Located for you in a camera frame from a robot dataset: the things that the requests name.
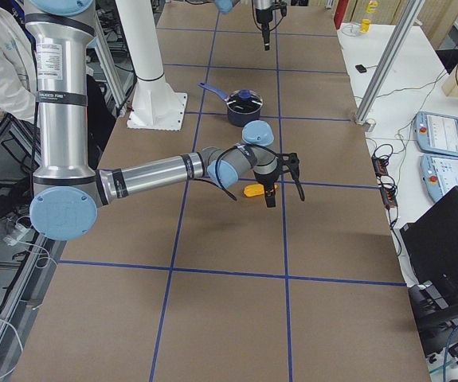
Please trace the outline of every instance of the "metal stand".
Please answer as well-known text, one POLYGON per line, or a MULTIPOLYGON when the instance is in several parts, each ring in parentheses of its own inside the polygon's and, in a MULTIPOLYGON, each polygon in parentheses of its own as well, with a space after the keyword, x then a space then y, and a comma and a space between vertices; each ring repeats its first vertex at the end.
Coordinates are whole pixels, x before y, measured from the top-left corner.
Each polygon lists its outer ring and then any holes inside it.
POLYGON ((187 94, 175 93, 165 80, 151 2, 116 0, 115 3, 138 78, 127 126, 180 130, 187 94))
POLYGON ((124 102, 123 85, 115 69, 114 59, 110 54, 110 49, 108 48, 107 40, 104 38, 103 28, 101 27, 100 19, 97 14, 94 17, 94 30, 98 37, 95 47, 96 54, 100 59, 101 68, 103 69, 104 75, 107 77, 108 86, 114 96, 115 106, 119 109, 123 106, 124 102))
POLYGON ((385 79, 388 76, 388 72, 390 71, 393 62, 404 44, 404 41, 417 19, 424 3, 425 0, 408 1, 400 21, 389 38, 388 45, 382 54, 372 80, 370 80, 369 87, 366 89, 362 102, 359 104, 359 108, 356 111, 354 121, 357 124, 362 125, 365 123, 366 117, 368 116, 369 111, 372 108, 379 91, 381 90, 381 86, 384 84, 385 79))

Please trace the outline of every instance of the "white pillar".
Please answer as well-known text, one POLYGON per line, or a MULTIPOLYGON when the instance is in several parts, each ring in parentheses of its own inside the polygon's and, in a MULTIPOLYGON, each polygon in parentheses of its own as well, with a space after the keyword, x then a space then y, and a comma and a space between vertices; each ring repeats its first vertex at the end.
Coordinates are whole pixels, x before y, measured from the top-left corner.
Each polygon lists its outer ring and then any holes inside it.
POLYGON ((130 128, 180 130, 187 94, 176 93, 165 80, 149 0, 115 0, 137 75, 130 128))

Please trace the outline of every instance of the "white table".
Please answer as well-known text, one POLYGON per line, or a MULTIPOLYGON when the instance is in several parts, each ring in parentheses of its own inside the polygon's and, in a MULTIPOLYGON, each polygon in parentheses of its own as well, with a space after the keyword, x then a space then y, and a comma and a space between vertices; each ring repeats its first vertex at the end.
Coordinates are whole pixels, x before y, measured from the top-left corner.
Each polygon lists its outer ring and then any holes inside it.
MULTIPOLYGON (((366 67, 377 65, 392 32, 393 25, 372 25, 370 32, 359 36, 351 35, 351 26, 348 24, 343 24, 339 30, 339 41, 343 49, 356 103, 359 103, 365 94, 375 68, 369 68, 366 73, 360 73, 354 66, 357 64, 366 67)), ((427 37, 420 27, 414 26, 393 63, 392 70, 379 94, 384 95, 402 88, 423 88, 394 92, 391 95, 376 99, 368 115, 368 118, 377 121, 374 130, 366 134, 366 137, 369 138, 367 142, 370 153, 374 151, 376 144, 380 146, 385 143, 392 145, 394 151, 401 150, 403 144, 396 136, 397 131, 408 126, 419 110, 458 116, 458 98, 448 98, 441 89, 446 78, 448 78, 448 74, 446 74, 427 37), (440 80, 435 84, 423 87, 434 82, 437 78, 440 80), (422 107, 425 97, 431 90, 432 93, 422 107)), ((400 228, 408 222, 416 221, 433 205, 420 171, 420 160, 423 153, 418 148, 413 131, 409 135, 409 129, 407 127, 401 131, 405 139, 409 140, 406 143, 407 150, 393 155, 387 168, 389 174, 398 182, 399 217, 396 228, 400 228)), ((378 152, 378 154, 387 153, 389 151, 385 148, 378 152)), ((396 213, 396 210, 393 209, 391 212, 392 219, 396 213)), ((401 255, 401 266, 402 274, 408 286, 413 285, 415 279, 409 260, 404 253, 401 255)), ((429 369, 433 370, 440 364, 442 364, 442 360, 430 365, 429 369)), ((442 373, 438 372, 431 377, 433 382, 441 381, 442 373)), ((458 378, 458 367, 448 367, 447 380, 456 378, 458 378)))

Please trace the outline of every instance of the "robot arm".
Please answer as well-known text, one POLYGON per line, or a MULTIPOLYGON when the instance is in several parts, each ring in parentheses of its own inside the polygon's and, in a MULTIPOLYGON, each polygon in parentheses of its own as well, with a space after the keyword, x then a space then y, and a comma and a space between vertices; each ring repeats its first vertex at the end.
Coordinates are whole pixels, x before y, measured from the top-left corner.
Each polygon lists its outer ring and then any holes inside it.
POLYGON ((93 20, 92 0, 25 2, 25 23, 36 38, 41 121, 41 166, 33 174, 30 205, 33 226, 50 239, 75 239, 94 225, 97 209, 115 199, 206 174, 226 191, 249 170, 264 185, 267 205, 274 206, 274 182, 286 172, 296 181, 299 161, 284 160, 269 148, 274 138, 263 121, 248 124, 243 139, 229 150, 210 147, 97 173, 88 167, 84 58, 93 20))

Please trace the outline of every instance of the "brown cardboard surface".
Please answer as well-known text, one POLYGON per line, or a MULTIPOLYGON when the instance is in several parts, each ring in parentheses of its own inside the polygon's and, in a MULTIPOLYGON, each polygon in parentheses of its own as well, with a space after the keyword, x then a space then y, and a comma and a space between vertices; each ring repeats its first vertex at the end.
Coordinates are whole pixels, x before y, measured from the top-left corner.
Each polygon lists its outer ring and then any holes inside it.
POLYGON ((158 29, 207 29, 214 30, 218 16, 217 7, 203 4, 202 7, 168 2, 166 12, 159 17, 158 29))
POLYGON ((164 64, 207 65, 213 32, 158 29, 159 48, 164 64))
POLYGON ((177 93, 186 93, 188 101, 186 112, 199 112, 202 101, 202 89, 199 82, 206 79, 207 68, 165 65, 166 82, 173 84, 177 93))
MULTIPOLYGON (((276 36, 270 44, 276 48, 276 36)), ((264 50, 259 33, 217 32, 214 40, 212 66, 230 68, 276 69, 276 53, 264 50)))
POLYGON ((155 380, 288 380, 284 281, 174 274, 155 380))
MULTIPOLYGON (((349 77, 276 71, 276 50, 261 50, 250 10, 218 17, 213 5, 165 6, 167 81, 190 93, 194 113, 179 132, 130 130, 119 119, 100 167, 239 142, 225 105, 197 88, 207 77, 227 92, 262 93, 276 150, 299 153, 305 181, 335 185, 304 185, 305 202, 280 185, 275 209, 241 196, 248 180, 230 189, 238 202, 192 181, 104 207, 94 229, 66 246, 63 259, 88 263, 59 266, 17 382, 428 380, 364 136, 348 122, 349 77), (211 65, 230 68, 207 66, 212 46, 211 65)), ((284 45, 286 33, 335 35, 315 7, 291 7, 279 32, 284 45)), ((338 44, 321 54, 343 66, 338 44)), ((309 55, 280 59, 326 70, 325 58, 309 55)))
POLYGON ((286 153, 298 153, 302 181, 377 185, 363 129, 355 123, 285 119, 282 141, 286 153))
POLYGON ((289 6, 287 13, 278 27, 278 34, 337 35, 333 22, 335 10, 326 10, 324 6, 289 6))
POLYGON ((281 196, 276 197, 277 208, 267 209, 262 197, 242 196, 248 184, 230 189, 238 202, 213 186, 190 184, 177 267, 284 273, 281 196))
POLYGON ((167 273, 60 265, 13 382, 145 380, 167 273))
POLYGON ((291 275, 403 282, 377 190, 285 188, 291 275))
POLYGON ((283 117, 352 119, 356 112, 347 74, 280 72, 283 117))
POLYGON ((294 381, 430 381, 405 287, 290 284, 294 381))
POLYGON ((278 35, 280 70, 346 72, 339 39, 333 37, 278 35))

